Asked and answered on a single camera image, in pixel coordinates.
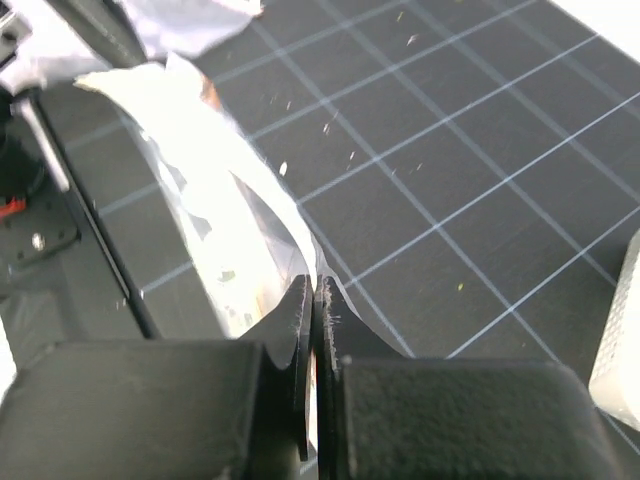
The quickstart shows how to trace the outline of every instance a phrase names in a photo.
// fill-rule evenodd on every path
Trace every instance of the plastic bag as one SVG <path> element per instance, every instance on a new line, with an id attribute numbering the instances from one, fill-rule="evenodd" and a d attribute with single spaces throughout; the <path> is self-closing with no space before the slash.
<path id="1" fill-rule="evenodd" d="M 336 278 L 322 248 L 278 177 L 221 109 L 213 85 L 188 61 L 169 55 L 147 63 L 79 77 L 136 123 L 212 307 L 230 338 L 269 313 L 293 278 Z M 317 448 L 315 362 L 311 369 L 309 432 Z"/>
<path id="2" fill-rule="evenodd" d="M 0 318 L 0 404 L 16 375 L 16 364 L 13 361 L 7 334 Z"/>
<path id="3" fill-rule="evenodd" d="M 46 0 L 4 0 L 31 27 L 17 59 L 0 74 L 12 92 L 46 85 L 107 65 Z M 126 11 L 147 56 L 195 57 L 242 32 L 261 13 L 259 0 L 116 0 Z"/>

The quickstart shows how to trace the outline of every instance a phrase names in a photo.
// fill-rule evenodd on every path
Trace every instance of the black bracket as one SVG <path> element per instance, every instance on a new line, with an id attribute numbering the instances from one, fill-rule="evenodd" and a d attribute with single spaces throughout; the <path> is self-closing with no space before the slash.
<path id="1" fill-rule="evenodd" d="M 25 267 L 71 245 L 79 232 L 63 197 L 47 177 L 29 208 L 0 220 L 0 256 Z"/>

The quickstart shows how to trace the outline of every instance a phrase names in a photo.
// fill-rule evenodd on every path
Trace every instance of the white plastic wrapper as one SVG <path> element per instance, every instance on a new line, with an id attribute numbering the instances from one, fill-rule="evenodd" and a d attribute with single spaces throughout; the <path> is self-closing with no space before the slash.
<path id="1" fill-rule="evenodd" d="M 117 0 L 126 11 L 147 56 L 168 52 L 195 57 L 242 32 L 261 13 L 260 0 Z M 105 70 L 46 0 L 4 0 L 31 27 L 17 60 L 0 74 L 11 91 Z"/>
<path id="2" fill-rule="evenodd" d="M 337 276 L 279 177 L 220 107 L 213 85 L 188 61 L 170 55 L 79 77 L 134 120 L 222 328 L 237 338 L 282 299 L 292 279 Z M 315 361 L 312 364 L 315 382 Z M 315 385 L 310 440 L 317 448 Z"/>
<path id="3" fill-rule="evenodd" d="M 16 375 L 16 364 L 13 361 L 7 334 L 0 318 L 0 403 Z"/>

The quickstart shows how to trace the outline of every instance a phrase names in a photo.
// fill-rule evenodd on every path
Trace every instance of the crinkled plastic film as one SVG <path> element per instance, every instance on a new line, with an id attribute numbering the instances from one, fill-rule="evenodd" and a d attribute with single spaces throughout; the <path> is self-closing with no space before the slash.
<path id="1" fill-rule="evenodd" d="M 4 0 L 31 27 L 0 80 L 11 91 L 51 85 L 108 66 L 46 0 Z M 242 32 L 260 15 L 259 0 L 116 0 L 149 58 L 178 52 L 197 57 Z"/>
<path id="2" fill-rule="evenodd" d="M 337 281 L 320 244 L 278 177 L 221 107 L 191 63 L 97 72 L 76 85 L 102 93 L 132 119 L 221 327 L 237 338 L 269 313 L 292 279 Z M 317 448 L 316 365 L 311 365 L 309 438 Z"/>

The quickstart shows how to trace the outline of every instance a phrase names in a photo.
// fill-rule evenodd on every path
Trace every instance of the screw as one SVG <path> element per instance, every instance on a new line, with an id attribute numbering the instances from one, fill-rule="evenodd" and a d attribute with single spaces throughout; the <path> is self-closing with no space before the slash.
<path id="1" fill-rule="evenodd" d="M 35 248 L 37 251 L 41 252 L 42 250 L 44 250 L 44 237 L 39 233 L 34 233 L 31 237 L 31 245 L 33 245 L 33 248 Z"/>

